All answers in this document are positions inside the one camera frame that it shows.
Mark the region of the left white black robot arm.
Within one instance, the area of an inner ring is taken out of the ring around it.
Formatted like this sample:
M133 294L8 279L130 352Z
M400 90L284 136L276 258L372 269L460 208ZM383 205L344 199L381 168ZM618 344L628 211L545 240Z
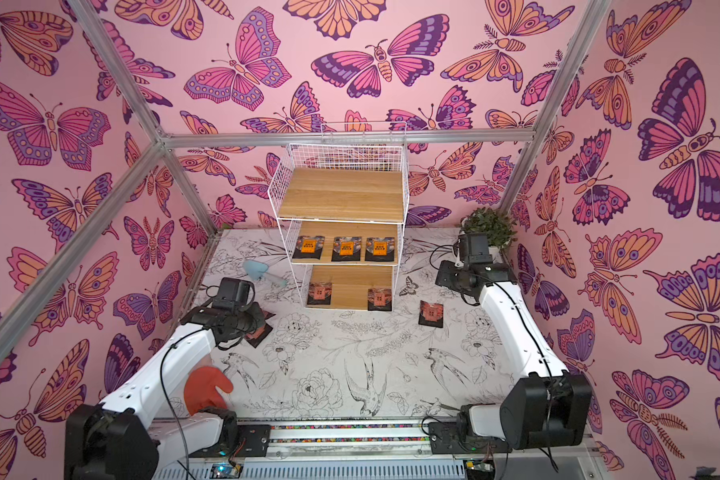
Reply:
M199 450L217 447L232 455L241 435L237 415L223 400L218 380L200 362L221 343L238 341L265 325L257 302L223 306L208 301L190 310L172 337L142 368L96 405L75 409L65 426L66 479L150 479L162 468ZM153 422L171 408L178 386L201 391L199 408L170 426Z

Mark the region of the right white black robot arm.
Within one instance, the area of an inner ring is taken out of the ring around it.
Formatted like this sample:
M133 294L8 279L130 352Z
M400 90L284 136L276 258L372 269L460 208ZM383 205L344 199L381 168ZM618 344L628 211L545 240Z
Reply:
M549 452L581 444L592 386L583 375L570 372L543 338L508 267L443 260L435 284L471 297L488 314L515 378L501 403L460 409L461 436L502 440L512 450Z

